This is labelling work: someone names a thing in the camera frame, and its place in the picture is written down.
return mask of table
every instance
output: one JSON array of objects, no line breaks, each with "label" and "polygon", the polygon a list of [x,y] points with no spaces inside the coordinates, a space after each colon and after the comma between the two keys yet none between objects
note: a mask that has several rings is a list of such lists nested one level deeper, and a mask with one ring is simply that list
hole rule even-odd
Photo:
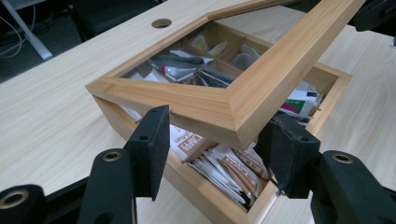
[{"label": "table", "polygon": [[46,46],[32,33],[32,31],[27,27],[26,23],[22,20],[20,15],[16,10],[24,7],[29,7],[34,4],[43,2],[45,0],[1,0],[3,5],[6,7],[8,12],[18,23],[18,25],[25,32],[27,40],[35,48],[37,53],[43,60],[49,60],[53,57],[52,53],[46,48]]},{"label": "table", "polygon": [[[303,15],[272,7],[219,22],[275,42]],[[110,70],[112,58],[119,55],[117,49],[97,53],[106,48],[108,36],[104,33],[0,85],[0,189],[30,183],[52,193],[87,176],[99,152],[123,147],[84,88]],[[346,27],[323,54],[321,63],[353,78],[318,139],[322,151],[359,157],[382,185],[396,189],[396,49],[391,42],[390,36]],[[137,206],[140,223],[210,223],[165,179],[155,203],[138,199]],[[284,197],[264,220],[312,222],[308,200]]]}]

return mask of metal leg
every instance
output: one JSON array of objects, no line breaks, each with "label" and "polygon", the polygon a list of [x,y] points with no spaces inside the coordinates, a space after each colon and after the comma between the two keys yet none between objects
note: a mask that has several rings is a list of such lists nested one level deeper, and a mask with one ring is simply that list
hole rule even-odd
[{"label": "metal leg", "polygon": [[50,51],[44,46],[44,44],[35,36],[30,29],[27,27],[27,25],[24,23],[18,12],[14,9],[14,7],[8,2],[8,0],[1,0],[3,5],[6,7],[6,9],[9,11],[11,16],[14,18],[14,20],[18,23],[18,25],[22,28],[22,30],[25,32],[25,36],[27,40],[29,40],[30,44],[35,48],[37,53],[41,56],[43,60],[49,60],[53,57],[53,55],[50,53]]}]

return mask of white cable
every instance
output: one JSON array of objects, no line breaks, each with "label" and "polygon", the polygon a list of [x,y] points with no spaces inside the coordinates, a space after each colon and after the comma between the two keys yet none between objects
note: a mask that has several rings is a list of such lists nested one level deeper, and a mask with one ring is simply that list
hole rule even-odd
[{"label": "white cable", "polygon": [[[14,30],[14,32],[15,32],[15,33],[17,34],[17,36],[18,36],[18,39],[20,40],[20,43],[19,43],[19,44],[15,45],[15,46],[13,46],[13,47],[11,47],[11,48],[9,48],[9,49],[6,49],[6,50],[3,51],[3,52],[0,52],[0,56],[3,56],[3,55],[5,55],[5,54],[7,54],[8,52],[12,51],[13,49],[18,48],[17,51],[15,51],[15,53],[13,53],[12,55],[0,57],[0,58],[1,58],[1,59],[7,59],[7,58],[15,57],[15,56],[17,56],[17,55],[20,53],[21,48],[22,48],[22,44],[23,44],[23,42],[26,41],[26,38],[24,38],[24,39],[22,40],[21,35],[18,33],[18,31],[17,31],[17,29],[15,29],[15,27],[13,27],[13,26],[12,26],[8,21],[6,21],[3,17],[0,17],[0,19],[1,19],[3,22],[5,22],[9,27],[11,27],[12,30]],[[33,28],[34,28],[34,27],[35,27],[35,6],[33,6],[33,22],[32,22],[32,27],[31,27],[30,30],[33,31]]]}]

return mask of black chair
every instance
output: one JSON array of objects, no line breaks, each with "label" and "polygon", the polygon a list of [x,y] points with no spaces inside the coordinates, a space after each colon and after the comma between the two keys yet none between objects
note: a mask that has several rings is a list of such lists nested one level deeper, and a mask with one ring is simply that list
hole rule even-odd
[{"label": "black chair", "polygon": [[82,42],[157,6],[153,0],[74,0],[69,8]]}]

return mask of wooden box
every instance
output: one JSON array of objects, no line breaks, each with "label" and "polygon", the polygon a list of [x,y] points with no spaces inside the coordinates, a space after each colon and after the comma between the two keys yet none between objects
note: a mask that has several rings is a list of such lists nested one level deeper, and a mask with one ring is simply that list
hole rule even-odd
[{"label": "wooden box", "polygon": [[[211,19],[207,17],[205,22],[189,24],[189,28],[183,32],[167,35],[163,42],[147,46],[146,51],[137,51],[130,61],[104,74],[89,84],[87,89],[112,127],[125,139],[129,138],[138,120],[132,119],[120,105],[141,114],[154,106],[170,105],[171,123],[176,126],[213,141],[244,149],[285,102],[294,87],[305,79],[316,85],[318,91],[325,93],[324,101],[307,127],[308,131],[315,134],[351,78],[348,74],[316,63],[316,60],[362,2],[350,0],[335,4],[332,0],[324,0],[273,46],[265,40],[215,22],[207,23]],[[169,24],[171,27],[172,22],[168,20],[155,20],[152,23],[160,27]],[[207,34],[208,42],[229,42],[229,47],[217,58],[220,69],[232,69],[229,62],[242,43],[254,46],[263,55],[226,89],[123,78],[149,57],[179,45],[185,35],[196,29]],[[172,151],[168,155],[164,177],[214,223],[260,223],[276,200],[276,187],[268,183],[246,213],[190,166],[182,164],[182,160]]]}]

